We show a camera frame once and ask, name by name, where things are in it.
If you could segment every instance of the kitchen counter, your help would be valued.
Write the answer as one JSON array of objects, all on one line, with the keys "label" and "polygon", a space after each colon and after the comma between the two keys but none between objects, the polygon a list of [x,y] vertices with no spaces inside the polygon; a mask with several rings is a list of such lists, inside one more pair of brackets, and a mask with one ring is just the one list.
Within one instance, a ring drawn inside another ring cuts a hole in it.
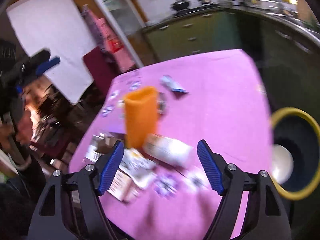
[{"label": "kitchen counter", "polygon": [[262,19],[267,19],[269,21],[271,20],[271,21],[281,23],[281,24],[285,25],[286,27],[289,27],[292,30],[302,34],[308,40],[310,40],[311,42],[313,42],[314,44],[316,44],[320,48],[320,39],[318,39],[315,35],[312,34],[312,33],[315,33],[314,31],[311,31],[311,30],[308,30],[307,28],[299,26],[299,25],[285,19],[285,17],[276,16],[276,13],[272,13],[271,11],[265,11],[262,9],[255,9],[255,8],[249,8],[249,7],[244,7],[244,6],[229,6],[229,7],[219,6],[219,7],[215,7],[215,8],[203,8],[203,9],[200,8],[198,11],[193,11],[193,12],[184,14],[182,16],[177,16],[177,17],[172,16],[170,18],[163,20],[162,22],[155,24],[155,25],[145,27],[143,29],[143,32],[149,33],[152,30],[159,29],[159,28],[164,27],[168,24],[172,24],[176,21],[180,21],[180,20],[183,20],[183,19],[186,19],[189,17],[204,14],[204,13],[211,13],[211,12],[218,12],[218,11],[226,11],[229,13],[243,12],[245,14],[254,15],[254,16],[257,16]]}]

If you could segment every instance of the round speaker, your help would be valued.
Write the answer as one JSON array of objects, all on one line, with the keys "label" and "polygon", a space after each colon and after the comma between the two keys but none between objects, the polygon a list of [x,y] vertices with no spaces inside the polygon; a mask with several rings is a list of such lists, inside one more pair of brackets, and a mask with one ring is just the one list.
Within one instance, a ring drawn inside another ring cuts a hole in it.
[{"label": "round speaker", "polygon": [[293,107],[274,112],[271,122],[272,180],[284,198],[303,199],[320,182],[320,127],[312,116]]}]

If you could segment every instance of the sticker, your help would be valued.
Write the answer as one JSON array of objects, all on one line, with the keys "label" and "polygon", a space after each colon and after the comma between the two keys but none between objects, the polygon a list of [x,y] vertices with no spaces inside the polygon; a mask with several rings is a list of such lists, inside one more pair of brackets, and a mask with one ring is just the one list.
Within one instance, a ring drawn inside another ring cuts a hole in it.
[{"label": "sticker", "polygon": [[209,181],[206,174],[196,168],[194,171],[190,171],[186,177],[183,178],[183,181],[188,186],[191,193],[197,193],[200,190],[207,190]]},{"label": "sticker", "polygon": [[133,82],[132,85],[129,88],[129,91],[137,90],[140,87],[140,85],[141,85],[141,81]]},{"label": "sticker", "polygon": [[95,151],[89,151],[85,154],[85,157],[90,161],[96,163],[101,155],[102,155],[101,153],[97,153]]},{"label": "sticker", "polygon": [[106,117],[111,111],[114,109],[114,106],[107,106],[105,109],[102,110],[102,117]]},{"label": "sticker", "polygon": [[119,95],[119,93],[120,93],[120,90],[113,91],[109,97],[109,100],[116,98]]},{"label": "sticker", "polygon": [[267,93],[264,85],[257,85],[257,90],[262,94],[266,94]]},{"label": "sticker", "polygon": [[123,108],[124,107],[124,100],[123,99],[120,99],[117,103],[117,107],[119,108]]},{"label": "sticker", "polygon": [[177,192],[178,181],[173,175],[161,175],[157,178],[155,184],[155,192],[162,197],[169,198]]}]

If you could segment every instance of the green cabinet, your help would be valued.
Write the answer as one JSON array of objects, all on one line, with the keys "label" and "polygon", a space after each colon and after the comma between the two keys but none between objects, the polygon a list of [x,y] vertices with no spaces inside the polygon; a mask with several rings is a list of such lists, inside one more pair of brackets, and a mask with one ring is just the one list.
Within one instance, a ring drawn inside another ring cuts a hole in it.
[{"label": "green cabinet", "polygon": [[319,49],[301,34],[266,20],[262,35],[262,79],[271,107],[296,107],[320,123]]},{"label": "green cabinet", "polygon": [[240,48],[233,14],[218,11],[177,20],[146,34],[160,61]]}]

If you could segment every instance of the orange cylinder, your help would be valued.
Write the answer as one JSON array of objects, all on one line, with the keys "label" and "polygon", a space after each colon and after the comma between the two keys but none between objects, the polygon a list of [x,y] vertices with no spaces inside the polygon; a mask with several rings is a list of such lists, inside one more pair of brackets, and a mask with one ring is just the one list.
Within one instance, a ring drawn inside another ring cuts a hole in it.
[{"label": "orange cylinder", "polygon": [[147,135],[156,132],[157,96],[155,87],[144,87],[124,96],[126,148],[141,148]]}]

